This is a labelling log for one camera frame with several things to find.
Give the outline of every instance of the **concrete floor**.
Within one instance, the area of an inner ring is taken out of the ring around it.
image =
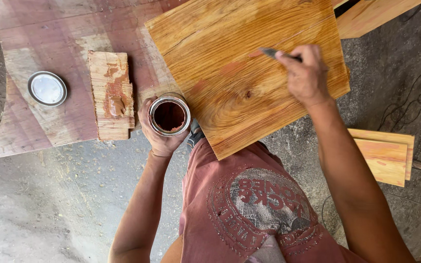
[[[410,14],[362,38],[342,41],[352,91],[337,101],[347,126],[376,130],[390,104],[421,101],[421,78],[412,87],[421,75],[421,10],[406,21]],[[4,76],[0,75],[0,112],[4,90]],[[421,160],[421,105],[412,103],[404,119],[415,120],[394,127],[394,119],[389,117],[381,130],[415,135],[414,158]],[[303,117],[262,141],[282,159],[321,220],[329,191],[310,118]],[[148,141],[137,131],[128,141],[86,141],[0,158],[0,262],[105,262],[149,149]],[[178,236],[181,179],[188,158],[181,145],[167,170],[152,262],[159,262]],[[421,171],[412,170],[405,188],[379,184],[388,193],[386,198],[408,248],[421,260],[421,204],[415,203],[421,203]],[[324,219],[327,229],[345,245],[331,199],[326,202]]]

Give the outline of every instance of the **metal lid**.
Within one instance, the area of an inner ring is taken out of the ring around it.
[[[54,107],[64,102],[67,89],[57,75],[48,71],[32,74],[28,82],[29,93],[39,104]]]

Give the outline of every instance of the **hand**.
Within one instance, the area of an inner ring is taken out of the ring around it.
[[[156,99],[157,96],[144,100],[141,109],[137,114],[139,115],[139,121],[142,125],[142,132],[152,145],[152,154],[162,157],[171,157],[173,152],[178,148],[178,146],[180,146],[186,136],[190,133],[189,128],[188,132],[184,132],[175,137],[165,137],[154,132],[149,123],[149,108],[152,102],[154,102]]]
[[[321,48],[318,45],[298,46],[290,55],[301,57],[303,62],[284,56],[283,51],[276,53],[276,59],[287,68],[289,92],[307,109],[332,100],[327,91],[327,67]]]

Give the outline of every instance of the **tin can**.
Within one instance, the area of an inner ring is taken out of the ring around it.
[[[149,108],[149,123],[159,135],[180,135],[190,126],[190,108],[182,95],[175,92],[162,94]]]
[[[48,71],[33,73],[29,77],[27,88],[36,102],[48,107],[62,104],[67,96],[65,83],[60,77]]]

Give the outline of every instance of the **wooden workbench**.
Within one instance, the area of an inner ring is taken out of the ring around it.
[[[0,42],[7,70],[0,157],[97,138],[88,50],[128,53],[136,111],[145,98],[179,92],[144,22],[187,1],[0,0]],[[344,2],[332,0],[334,7]],[[359,37],[419,3],[361,0],[337,20],[341,38],[355,32]],[[29,96],[27,79],[42,70],[67,84],[62,105],[46,107]]]

